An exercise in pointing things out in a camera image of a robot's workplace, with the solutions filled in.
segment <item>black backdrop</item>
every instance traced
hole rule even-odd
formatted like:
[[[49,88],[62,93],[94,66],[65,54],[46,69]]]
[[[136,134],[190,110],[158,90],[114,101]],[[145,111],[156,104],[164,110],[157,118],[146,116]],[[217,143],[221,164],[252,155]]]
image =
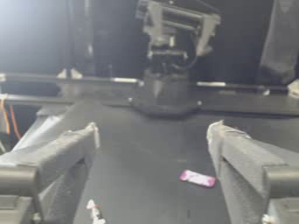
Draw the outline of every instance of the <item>black backdrop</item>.
[[[205,0],[221,11],[213,53],[193,68],[196,79],[252,83],[272,0]],[[0,70],[56,74],[62,68],[62,1],[0,0]],[[94,0],[97,75],[140,77],[146,36],[134,19],[136,0]]]

